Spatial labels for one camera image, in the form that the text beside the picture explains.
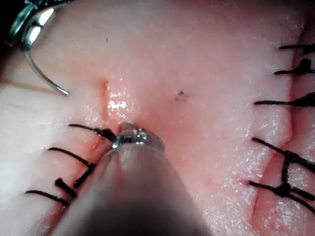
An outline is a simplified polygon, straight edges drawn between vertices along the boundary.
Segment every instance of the black suture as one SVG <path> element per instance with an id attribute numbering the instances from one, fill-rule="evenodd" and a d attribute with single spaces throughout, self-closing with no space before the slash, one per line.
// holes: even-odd
<path id="1" fill-rule="evenodd" d="M 29 193 L 34 193 L 34 194 L 38 194 L 38 195 L 41 195 L 41 196 L 44 196 L 44 197 L 47 197 L 51 200 L 54 200 L 58 203 L 61 203 L 62 205 L 64 205 L 65 207 L 68 207 L 69 206 L 69 202 L 67 202 L 65 199 L 62 199 L 61 197 L 57 197 L 57 196 L 54 196 L 54 195 L 51 195 L 49 193 L 45 193 L 43 191 L 39 191 L 39 190 L 29 190 L 29 191 L 26 191 L 25 192 L 26 194 L 29 194 Z"/>
<path id="2" fill-rule="evenodd" d="M 310 92 L 291 102 L 282 101 L 257 101 L 254 105 L 290 105 L 294 107 L 315 107 L 315 92 Z"/>
<path id="3" fill-rule="evenodd" d="M 288 150 L 283 151 L 280 148 L 275 147 L 275 146 L 273 146 L 273 145 L 271 145 L 271 144 L 269 144 L 269 143 L 267 143 L 267 142 L 265 142 L 265 141 L 263 141 L 263 140 L 261 140 L 259 138 L 252 138 L 252 140 L 255 141 L 255 142 L 258 142 L 260 144 L 263 144 L 263 145 L 265 145 L 265 146 L 267 146 L 267 147 L 269 147 L 269 148 L 271 148 L 271 149 L 273 149 L 273 150 L 283 154 L 284 157 L 285 157 L 283 170 L 286 170 L 286 173 L 287 173 L 287 170 L 288 170 L 289 165 L 291 163 L 296 163 L 296 164 L 302 165 L 305 168 L 307 168 L 308 170 L 310 170 L 313 173 L 315 173 L 315 164 L 310 162 L 310 161 L 308 161 L 308 160 L 305 160 L 304 158 L 301 158 L 298 154 L 296 154 L 296 153 L 294 153 L 292 151 L 288 151 Z"/>
<path id="4" fill-rule="evenodd" d="M 283 75 L 283 74 L 297 74 L 297 75 L 304 75 L 304 74 L 314 74 L 315 70 L 311 69 L 311 60 L 304 58 L 301 60 L 300 65 L 293 69 L 293 70 L 280 70 L 274 72 L 275 75 Z"/>
<path id="5" fill-rule="evenodd" d="M 82 157 L 79 157 L 78 155 L 76 155 L 76 154 L 74 154 L 74 153 L 72 153 L 72 152 L 70 152 L 70 151 L 64 150 L 64 149 L 62 149 L 62 148 L 51 147 L 51 148 L 48 149 L 48 151 L 59 151 L 59 152 L 63 152 L 63 153 L 65 153 L 65 154 L 69 155 L 69 156 L 74 157 L 75 159 L 77 159 L 78 161 L 80 161 L 81 163 L 83 163 L 84 165 L 86 165 L 87 167 L 90 167 L 90 166 L 92 166 L 92 165 L 95 165 L 95 164 L 90 163 L 90 162 L 88 162 L 87 160 L 83 159 Z"/>
<path id="6" fill-rule="evenodd" d="M 64 149 L 61 149 L 61 148 L 58 148 L 58 147 L 51 147 L 48 149 L 49 151 L 50 150 L 53 150 L 53 151 L 60 151 L 60 152 L 63 152 L 69 156 L 72 156 L 74 157 L 75 159 L 79 160 L 80 162 L 82 162 L 84 165 L 86 165 L 88 167 L 87 171 L 85 171 L 83 173 L 83 175 L 78 178 L 74 183 L 73 183 L 73 187 L 74 188 L 78 188 L 81 186 L 81 184 L 87 179 L 87 177 L 89 177 L 89 175 L 93 172 L 93 170 L 95 169 L 96 167 L 96 164 L 94 163 L 91 163 L 91 162 L 88 162 L 87 160 L 83 159 L 82 157 L 76 155 L 76 154 L 73 154 L 72 152 L 70 151 L 67 151 L 67 150 L 64 150 Z"/>
<path id="7" fill-rule="evenodd" d="M 294 195 L 290 194 L 289 192 L 291 191 L 291 189 L 288 189 L 287 187 L 283 186 L 283 184 L 281 184 L 277 188 L 274 188 L 274 187 L 268 186 L 268 185 L 264 185 L 261 183 L 256 183 L 253 181 L 249 181 L 249 184 L 251 186 L 254 186 L 254 187 L 270 190 L 270 191 L 274 192 L 274 194 L 276 194 L 280 197 L 291 198 L 292 200 L 302 204 L 303 206 L 305 206 L 306 208 L 308 208 L 309 210 L 311 210 L 315 214 L 315 208 L 313 208 L 311 205 L 309 205 L 307 202 L 303 201 L 302 199 L 299 199 L 298 197 L 295 197 Z"/>
<path id="8" fill-rule="evenodd" d="M 273 191 L 276 195 L 278 195 L 280 197 L 291 198 L 292 200 L 299 202 L 300 204 L 304 205 L 309 210 L 311 210 L 313 213 L 315 213 L 315 209 L 313 207 L 311 207 L 305 201 L 295 197 L 294 195 L 291 195 L 290 192 L 294 192 L 294 193 L 302 196 L 303 198 L 305 198 L 307 200 L 311 200 L 311 201 L 315 201 L 315 196 L 313 194 L 306 192 L 306 191 L 303 191 L 302 189 L 291 186 L 288 183 L 288 168 L 289 168 L 291 163 L 296 163 L 296 164 L 302 165 L 305 168 L 307 168 L 308 170 L 312 171 L 313 173 L 315 173 L 315 164 L 308 161 L 308 160 L 301 158 L 298 154 L 296 154 L 292 151 L 289 151 L 289 150 L 283 151 L 280 148 L 275 147 L 275 146 L 273 146 L 273 145 L 271 145 L 271 144 L 269 144 L 269 143 L 267 143 L 267 142 L 265 142 L 259 138 L 254 137 L 254 138 L 252 138 L 252 140 L 283 154 L 285 157 L 285 160 L 284 160 L 283 169 L 282 169 L 282 176 L 281 176 L 281 181 L 283 183 L 281 185 L 279 185 L 277 188 L 274 188 L 274 187 L 268 186 L 268 185 L 264 185 L 264 184 L 260 184 L 260 183 L 256 183 L 253 181 L 249 181 L 249 184 L 251 186 L 254 186 L 254 187 L 260 187 L 260 188 L 264 188 L 264 189 L 268 189 L 270 191 Z"/>
<path id="9" fill-rule="evenodd" d="M 279 49 L 303 49 L 303 53 L 315 52 L 315 44 L 297 44 L 297 45 L 285 45 L 279 47 Z"/>
<path id="10" fill-rule="evenodd" d="M 95 169 L 96 165 L 94 166 L 90 166 L 84 173 L 83 175 L 78 178 L 74 183 L 73 183 L 73 187 L 74 188 L 78 188 L 81 186 L 81 184 L 87 179 L 87 177 L 90 176 L 90 174 L 93 172 L 93 170 Z"/>
<path id="11" fill-rule="evenodd" d="M 70 127 L 78 127 L 78 128 L 82 128 L 82 129 L 87 129 L 87 130 L 93 131 L 96 134 L 107 138 L 111 142 L 113 142 L 114 139 L 116 138 L 116 135 L 110 129 L 90 128 L 90 127 L 87 127 L 87 126 L 84 126 L 84 125 L 80 125 L 80 124 L 70 124 L 69 126 Z"/>
<path id="12" fill-rule="evenodd" d="M 267 143 L 267 142 L 265 142 L 265 141 L 263 141 L 263 140 L 261 140 L 261 139 L 259 139 L 259 138 L 253 137 L 252 140 L 255 141 L 255 142 L 258 142 L 258 143 L 260 143 L 260 144 L 263 144 L 263 145 L 265 145 L 265 146 L 267 146 L 267 147 L 269 147 L 269 148 L 271 148 L 271 149 L 273 149 L 273 150 L 275 150 L 275 151 L 277 151 L 277 152 L 279 152 L 279 153 L 281 153 L 281 154 L 284 153 L 284 151 L 282 151 L 280 148 L 275 147 L 275 146 L 273 146 L 272 144 L 269 144 L 269 143 Z"/>
<path id="13" fill-rule="evenodd" d="M 77 193 L 73 191 L 62 178 L 58 178 L 55 180 L 55 186 L 62 188 L 66 193 L 68 193 L 71 197 L 76 198 Z"/>

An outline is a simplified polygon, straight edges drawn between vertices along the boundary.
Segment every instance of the metal instrument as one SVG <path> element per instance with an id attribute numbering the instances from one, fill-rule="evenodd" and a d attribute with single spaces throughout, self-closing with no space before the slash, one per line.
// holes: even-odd
<path id="1" fill-rule="evenodd" d="M 31 57 L 30 50 L 33 44 L 43 35 L 43 32 L 51 24 L 55 10 L 63 7 L 73 0 L 25 0 L 24 8 L 18 13 L 13 22 L 5 43 L 10 47 L 16 45 L 19 40 L 22 43 L 21 50 L 33 69 L 33 71 L 52 89 L 63 94 L 69 92 L 51 81 L 36 65 Z"/>

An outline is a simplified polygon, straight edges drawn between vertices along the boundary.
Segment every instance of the wet tissue surface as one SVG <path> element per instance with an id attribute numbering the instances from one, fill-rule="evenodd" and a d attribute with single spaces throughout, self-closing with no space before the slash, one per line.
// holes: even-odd
<path id="1" fill-rule="evenodd" d="M 315 235 L 314 9 L 77 0 L 60 11 L 32 54 L 70 96 L 18 51 L 2 67 L 0 231 L 49 235 L 128 121 L 164 140 L 214 235 Z"/>

